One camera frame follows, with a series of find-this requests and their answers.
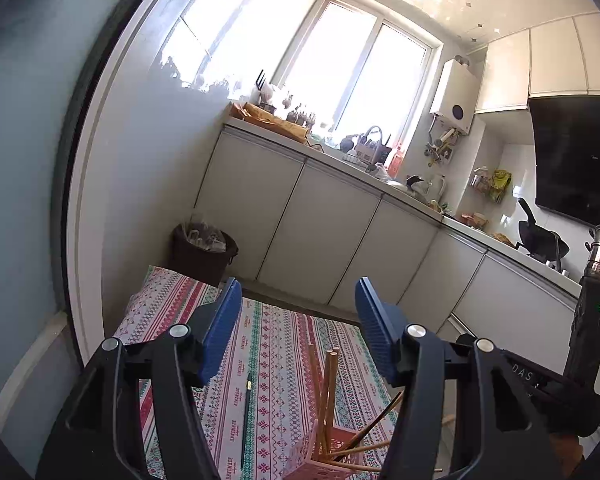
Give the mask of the dark trash bin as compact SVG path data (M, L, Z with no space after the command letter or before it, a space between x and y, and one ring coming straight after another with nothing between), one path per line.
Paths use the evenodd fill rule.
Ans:
M166 267L204 282L211 286L218 286L227 267L238 255L239 249L234 238L222 231L225 238L225 252L209 252L189 243L182 226L176 226L170 235L169 253Z

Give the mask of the black wok pan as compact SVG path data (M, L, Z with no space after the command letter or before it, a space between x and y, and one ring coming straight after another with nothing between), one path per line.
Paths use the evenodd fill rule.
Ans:
M556 271L562 273L562 258L570 251L569 246L558 233L542 228L536 223L533 212L523 197L519 197L517 203L527 215L527 219L518 222L520 241L516 247L526 248L529 256L539 262L554 263Z

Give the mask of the patterned woven tablecloth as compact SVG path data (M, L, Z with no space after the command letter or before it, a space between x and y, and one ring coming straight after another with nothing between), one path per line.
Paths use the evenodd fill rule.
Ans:
M124 344L155 339L221 289L161 266L150 266L130 298L114 336ZM193 396L208 447L222 479L283 479L291 448L316 423L309 361L314 344L321 371L325 354L339 348L335 425L354 432L394 397L356 326L317 318L244 297L218 374ZM248 373L253 385L244 468L240 471L242 416ZM165 479L150 380L140 381L140 423L151 476Z

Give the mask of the white kettle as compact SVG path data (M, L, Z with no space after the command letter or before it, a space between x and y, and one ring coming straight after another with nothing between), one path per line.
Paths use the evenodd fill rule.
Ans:
M405 185L421 202L425 204L431 202L442 204L441 200L446 185L443 174L434 174L429 180L415 174L406 179Z

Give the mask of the black range hood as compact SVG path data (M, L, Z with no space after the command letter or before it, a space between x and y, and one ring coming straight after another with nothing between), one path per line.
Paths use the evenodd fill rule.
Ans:
M535 203L589 226L600 224L600 96L529 100Z

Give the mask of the pink perforated utensil holder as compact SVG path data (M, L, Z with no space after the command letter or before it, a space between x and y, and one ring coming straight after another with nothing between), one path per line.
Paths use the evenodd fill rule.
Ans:
M351 479L356 474L379 474L381 463L366 463L366 454L384 452L388 441L356 444L352 450L341 451L354 435L353 430L335 426L330 430L330 442L326 444L323 437L317 437L317 425L314 425L291 448L283 479Z

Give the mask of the white water heater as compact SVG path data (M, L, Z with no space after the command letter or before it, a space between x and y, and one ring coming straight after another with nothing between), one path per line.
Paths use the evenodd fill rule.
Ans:
M457 60L443 65L430 114L442 119L445 125L468 134L475 114L479 91L478 78Z

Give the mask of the black chopstick gold band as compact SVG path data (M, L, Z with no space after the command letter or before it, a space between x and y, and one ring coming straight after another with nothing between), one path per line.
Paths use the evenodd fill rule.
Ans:
M246 456L252 385L253 385L252 373L249 372L247 375L247 380L246 380L244 416L242 416L242 444L240 445L240 471L242 471L242 468L244 468L245 456Z

